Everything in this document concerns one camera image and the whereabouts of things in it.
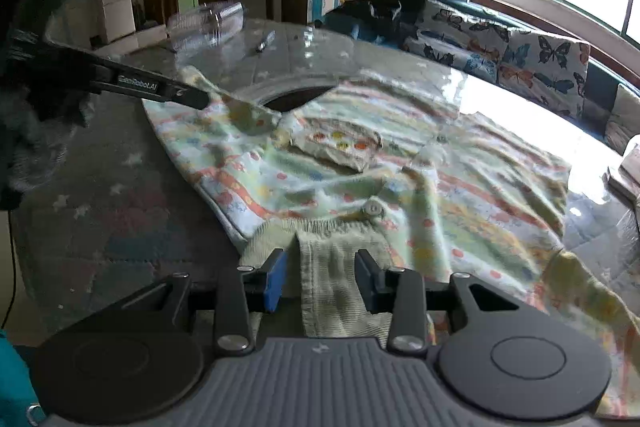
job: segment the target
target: round table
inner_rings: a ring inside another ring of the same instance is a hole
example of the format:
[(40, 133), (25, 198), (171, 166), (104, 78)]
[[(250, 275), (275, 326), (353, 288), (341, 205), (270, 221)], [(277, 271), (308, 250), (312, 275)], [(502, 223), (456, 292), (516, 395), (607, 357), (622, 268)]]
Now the round table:
[[(264, 52), (255, 47), (270, 31)], [(177, 61), (243, 98), (265, 101), (283, 86), (335, 86), (362, 70), (427, 80), (433, 94), (480, 112), (572, 165), (564, 245), (640, 313), (636, 215), (602, 176), (620, 156), (548, 110), (478, 78), (421, 57), (306, 26), (248, 20), (218, 48), (177, 57), (166, 45), (128, 64), (174, 76)], [(210, 208), (181, 178), (142, 104), (106, 93), (54, 179), (12, 214), (20, 267), (50, 331), (65, 327), (175, 271), (215, 277), (238, 253)]]

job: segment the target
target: butterfly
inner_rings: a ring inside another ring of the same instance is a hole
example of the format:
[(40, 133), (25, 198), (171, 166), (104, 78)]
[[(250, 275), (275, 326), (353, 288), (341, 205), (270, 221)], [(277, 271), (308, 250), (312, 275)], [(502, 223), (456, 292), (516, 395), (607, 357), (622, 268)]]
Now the butterfly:
[(502, 26), (498, 26), (497, 24), (493, 24), (489, 21), (483, 21), (472, 25), (469, 28), (473, 32), (485, 32), (489, 29), (495, 31), (498, 36), (505, 42), (509, 42), (509, 31), (507, 28), (503, 28)]
[(566, 69), (566, 55), (571, 48), (571, 42), (563, 42), (556, 49), (553, 49), (542, 35), (538, 35), (538, 42), (540, 43), (540, 62), (546, 64), (549, 59), (551, 62), (557, 60), (558, 65)]
[(508, 45), (504, 52), (503, 62), (513, 62), (517, 67), (524, 68), (525, 58), (529, 54), (531, 44), (523, 44), (516, 51), (513, 51)]
[(580, 46), (580, 61), (583, 66), (585, 66), (587, 62), (589, 62), (589, 53), (591, 52), (591, 46), (586, 42), (578, 42), (578, 46)]
[(491, 51), (489, 51), (489, 49), (486, 47), (483, 48), (480, 45), (480, 42), (478, 42), (478, 39), (471, 39), (469, 41), (467, 49), (472, 52), (478, 52), (484, 58), (488, 58), (489, 60), (492, 60), (494, 62), (500, 61), (500, 51), (496, 50), (495, 48)]
[(542, 73), (534, 73), (533, 76), (535, 76), (538, 80), (542, 81), (542, 83), (545, 84), (546, 87), (550, 87), (554, 91), (558, 91), (563, 94), (568, 94), (569, 90), (574, 89), (575, 87), (575, 84), (569, 79), (551, 80), (548, 76)]
[(446, 42), (447, 44), (451, 44), (457, 48), (463, 49), (462, 45), (454, 39), (447, 37), (444, 33), (436, 33), (429, 30), (422, 30), (420, 35), (424, 37), (431, 37), (432, 39), (437, 39), (442, 42)]
[(424, 45), (424, 56), (429, 60), (434, 60), (435, 62), (439, 62), (444, 64), (445, 66), (453, 66), (453, 55), (450, 53), (444, 53), (440, 55), (439, 53), (434, 53), (433, 48), (431, 46)]
[(574, 73), (574, 78), (575, 78), (575, 83), (578, 86), (578, 94), (581, 97), (584, 97), (584, 84), (586, 83), (585, 79), (582, 77), (581, 74), (578, 74), (578, 73)]
[(500, 65), (500, 74), (505, 77), (507, 80), (511, 80), (513, 77), (516, 78), (518, 83), (523, 83), (525, 86), (533, 87), (533, 73), (531, 71), (526, 70), (515, 70), (505, 64)]
[(486, 60), (481, 55), (473, 54), (471, 58), (466, 61), (463, 71), (468, 74), (474, 74), (474, 70), (483, 68), (491, 76), (495, 76), (495, 62), (492, 60)]
[(434, 21), (443, 21), (446, 22), (452, 28), (457, 29), (458, 31), (462, 31), (462, 17), (460, 15), (455, 15), (450, 10), (441, 9), (436, 15), (431, 17)]

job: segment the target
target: black cable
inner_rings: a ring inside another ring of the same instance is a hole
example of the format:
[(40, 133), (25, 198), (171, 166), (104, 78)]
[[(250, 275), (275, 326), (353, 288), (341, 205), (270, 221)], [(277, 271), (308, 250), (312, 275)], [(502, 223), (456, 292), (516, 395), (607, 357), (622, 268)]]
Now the black cable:
[(11, 313), (11, 308), (14, 307), (15, 302), (15, 291), (17, 286), (17, 273), (15, 267), (15, 250), (14, 250), (14, 230), (11, 228), (11, 212), (7, 212), (7, 222), (9, 223), (9, 241), (11, 242), (11, 262), (14, 266), (14, 289), (11, 295), (11, 301), (9, 302), (9, 307), (6, 309), (6, 315), (4, 316), (4, 320), (2, 321), (2, 326), (0, 326), (0, 330), (4, 330), (6, 326), (6, 322), (9, 319), (9, 313)]

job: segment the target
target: plastic container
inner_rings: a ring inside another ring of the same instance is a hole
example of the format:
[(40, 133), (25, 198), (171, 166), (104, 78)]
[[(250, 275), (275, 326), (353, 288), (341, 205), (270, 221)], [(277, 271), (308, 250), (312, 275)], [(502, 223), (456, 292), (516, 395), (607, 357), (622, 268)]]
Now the plastic container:
[(213, 2), (172, 15), (167, 32), (174, 51), (193, 55), (228, 41), (242, 29), (243, 22), (241, 3)]

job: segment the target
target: butterfly pattern cushion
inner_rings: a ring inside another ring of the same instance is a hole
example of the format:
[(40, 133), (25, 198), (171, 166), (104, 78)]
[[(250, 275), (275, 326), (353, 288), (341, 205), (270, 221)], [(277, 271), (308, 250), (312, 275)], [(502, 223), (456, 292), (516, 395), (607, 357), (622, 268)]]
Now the butterfly pattern cushion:
[(591, 47), (559, 35), (511, 28), (498, 84), (562, 116), (580, 118)]
[(428, 0), (418, 24), (418, 37), (425, 35), (481, 55), (486, 60), (500, 62), (509, 44), (506, 26), (459, 12), (451, 6)]
[(498, 71), (497, 62), (462, 48), (460, 45), (421, 34), (417, 39), (407, 38), (402, 48), (406, 52), (420, 55), (420, 57), (428, 58), (495, 84)]

